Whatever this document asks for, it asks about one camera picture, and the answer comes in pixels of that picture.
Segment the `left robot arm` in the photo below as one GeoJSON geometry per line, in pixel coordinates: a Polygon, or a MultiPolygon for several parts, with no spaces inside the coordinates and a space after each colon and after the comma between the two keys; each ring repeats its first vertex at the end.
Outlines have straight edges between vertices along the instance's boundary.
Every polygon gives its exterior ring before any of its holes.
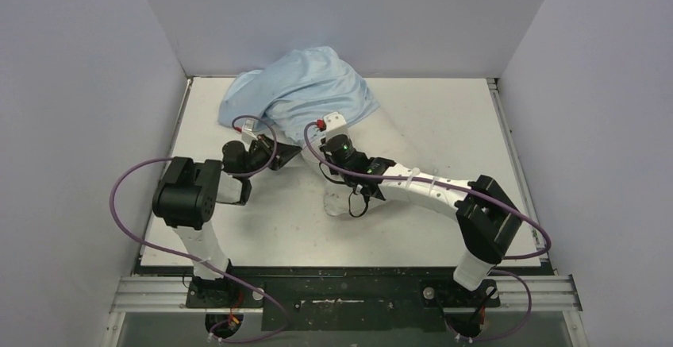
{"type": "Polygon", "coordinates": [[[266,135],[254,137],[249,145],[229,141],[220,160],[195,162],[174,157],[161,178],[152,200],[152,212],[162,218],[194,257],[193,276],[204,283],[206,297],[218,307],[227,307],[237,298],[237,285],[225,278],[230,259],[215,234],[211,218],[216,205],[243,206],[252,193],[253,172],[278,171],[302,148],[276,142],[266,135]]]}

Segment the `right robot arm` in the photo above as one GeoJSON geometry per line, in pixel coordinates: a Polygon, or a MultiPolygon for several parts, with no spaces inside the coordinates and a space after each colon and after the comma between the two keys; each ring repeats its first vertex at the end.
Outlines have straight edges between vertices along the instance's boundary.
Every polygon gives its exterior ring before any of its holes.
{"type": "Polygon", "coordinates": [[[319,149],[331,173],[365,202],[406,202],[454,219],[466,250],[448,285],[450,297],[467,306],[480,296],[480,285],[504,260],[522,223],[493,178],[480,175],[468,181],[431,176],[387,158],[369,157],[344,134],[322,141],[319,149]]]}

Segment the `light blue pillowcase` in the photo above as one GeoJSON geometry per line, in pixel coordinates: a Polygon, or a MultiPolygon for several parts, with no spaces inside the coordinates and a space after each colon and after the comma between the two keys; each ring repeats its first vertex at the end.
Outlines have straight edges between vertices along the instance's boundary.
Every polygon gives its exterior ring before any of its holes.
{"type": "Polygon", "coordinates": [[[305,145],[305,126],[332,112],[355,125],[379,103],[351,65],[327,46],[293,50],[264,69],[238,75],[221,100],[217,122],[253,115],[277,125],[296,145],[305,145]]]}

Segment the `white pillow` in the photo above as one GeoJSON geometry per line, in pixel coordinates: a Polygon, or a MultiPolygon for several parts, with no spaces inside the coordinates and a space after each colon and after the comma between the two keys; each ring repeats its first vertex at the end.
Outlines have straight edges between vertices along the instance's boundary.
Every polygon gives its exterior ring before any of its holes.
{"type": "MultiPolygon", "coordinates": [[[[425,173],[435,173],[429,157],[424,156],[392,122],[391,117],[381,108],[355,124],[347,125],[355,148],[369,157],[385,157],[408,168],[419,168],[425,173]]],[[[348,216],[348,196],[351,190],[342,185],[325,182],[323,195],[324,212],[332,217],[348,216]]]]}

